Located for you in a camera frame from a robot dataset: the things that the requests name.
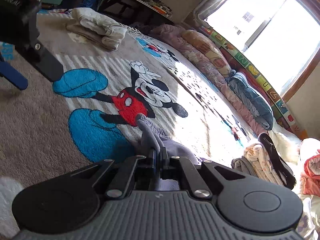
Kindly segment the purple grey sweatpants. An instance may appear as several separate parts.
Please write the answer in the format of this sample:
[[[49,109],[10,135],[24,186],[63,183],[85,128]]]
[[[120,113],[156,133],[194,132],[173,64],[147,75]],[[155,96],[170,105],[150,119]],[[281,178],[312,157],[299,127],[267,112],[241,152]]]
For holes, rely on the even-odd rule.
[[[144,114],[138,113],[135,117],[138,128],[142,131],[140,140],[141,150],[144,155],[155,153],[156,158],[160,159],[163,150],[170,157],[186,157],[194,165],[199,165],[199,159],[182,144],[172,140],[170,133],[155,125],[151,119],[147,118]],[[178,181],[174,179],[155,179],[155,191],[180,191]],[[208,190],[196,189],[193,193],[200,198],[209,198],[211,193]]]

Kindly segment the white folded clothes pile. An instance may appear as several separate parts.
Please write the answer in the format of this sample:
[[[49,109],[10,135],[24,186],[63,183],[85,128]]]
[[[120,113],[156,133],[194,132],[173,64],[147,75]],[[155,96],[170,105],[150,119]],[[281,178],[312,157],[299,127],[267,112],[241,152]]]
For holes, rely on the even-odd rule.
[[[91,8],[74,8],[72,20],[66,29],[84,36],[107,50],[118,50],[127,33],[127,27]]]

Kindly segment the cream grey clothes stack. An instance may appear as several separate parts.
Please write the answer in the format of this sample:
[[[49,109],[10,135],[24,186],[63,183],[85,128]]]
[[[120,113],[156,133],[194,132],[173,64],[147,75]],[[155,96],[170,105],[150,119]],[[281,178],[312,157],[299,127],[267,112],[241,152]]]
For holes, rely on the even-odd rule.
[[[277,174],[266,148],[258,141],[247,146],[241,158],[233,159],[231,167],[277,185],[286,185],[284,175]]]

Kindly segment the Mickey Mouse plush blanket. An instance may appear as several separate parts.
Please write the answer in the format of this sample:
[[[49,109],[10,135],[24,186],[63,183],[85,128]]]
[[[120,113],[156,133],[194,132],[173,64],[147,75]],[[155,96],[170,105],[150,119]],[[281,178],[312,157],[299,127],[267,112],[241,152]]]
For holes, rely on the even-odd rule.
[[[40,41],[63,66],[49,82],[7,43],[5,60],[28,79],[1,80],[1,239],[18,233],[11,212],[23,188],[140,150],[144,114],[197,159],[228,165],[257,134],[219,89],[172,46],[128,28],[109,51],[70,32],[71,15],[40,13]]]

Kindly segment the dark side desk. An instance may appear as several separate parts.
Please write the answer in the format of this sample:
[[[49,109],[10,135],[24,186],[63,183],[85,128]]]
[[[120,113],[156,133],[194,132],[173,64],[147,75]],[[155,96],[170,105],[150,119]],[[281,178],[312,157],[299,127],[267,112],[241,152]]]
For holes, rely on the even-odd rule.
[[[60,4],[63,9],[83,6],[84,0],[62,0]],[[140,0],[94,0],[93,9],[125,25],[136,22],[155,26],[175,24],[173,20]]]

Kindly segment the colourful alphabet foam mat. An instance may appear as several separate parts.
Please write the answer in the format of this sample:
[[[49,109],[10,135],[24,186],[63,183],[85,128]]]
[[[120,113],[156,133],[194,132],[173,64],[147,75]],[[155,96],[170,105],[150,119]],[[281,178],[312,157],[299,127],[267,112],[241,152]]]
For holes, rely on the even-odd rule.
[[[280,126],[295,134],[300,140],[308,137],[307,131],[299,126],[280,95],[242,52],[211,27],[201,25],[199,31],[216,44],[230,65],[244,69],[245,73],[265,92],[271,102],[273,116]]]

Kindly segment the yellow patterned pillow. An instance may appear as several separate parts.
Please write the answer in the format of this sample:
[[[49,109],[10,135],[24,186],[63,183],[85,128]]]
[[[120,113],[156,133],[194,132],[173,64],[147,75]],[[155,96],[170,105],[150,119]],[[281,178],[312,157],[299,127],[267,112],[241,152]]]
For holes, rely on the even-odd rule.
[[[208,58],[223,77],[229,77],[232,70],[229,63],[219,48],[208,37],[195,30],[184,31],[182,37]]]

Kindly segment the orange white rolled quilt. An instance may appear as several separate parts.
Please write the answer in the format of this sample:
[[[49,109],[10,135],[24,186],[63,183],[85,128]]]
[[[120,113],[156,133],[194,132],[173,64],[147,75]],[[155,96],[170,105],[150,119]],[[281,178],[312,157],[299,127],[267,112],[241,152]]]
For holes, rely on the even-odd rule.
[[[300,194],[319,197],[319,140],[304,139],[299,153]]]

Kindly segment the pink floral long quilt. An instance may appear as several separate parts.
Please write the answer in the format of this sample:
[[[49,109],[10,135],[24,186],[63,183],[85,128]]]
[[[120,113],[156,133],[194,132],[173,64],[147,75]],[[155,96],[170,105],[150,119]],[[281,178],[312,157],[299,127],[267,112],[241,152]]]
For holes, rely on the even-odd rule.
[[[231,103],[240,116],[248,123],[250,128],[259,135],[266,132],[253,117],[253,114],[244,105],[240,98],[228,87],[227,82],[218,69],[209,61],[204,54],[189,44],[182,37],[183,29],[163,24],[150,31],[150,36],[161,40],[178,50],[187,58],[212,84],[214,84],[223,96]]]

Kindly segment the window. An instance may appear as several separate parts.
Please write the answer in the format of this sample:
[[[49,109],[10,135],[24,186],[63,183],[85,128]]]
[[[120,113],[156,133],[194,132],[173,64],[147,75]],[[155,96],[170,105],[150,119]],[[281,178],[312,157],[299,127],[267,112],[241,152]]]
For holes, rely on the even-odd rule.
[[[222,0],[204,20],[234,45],[280,95],[319,48],[319,22],[298,0]]]

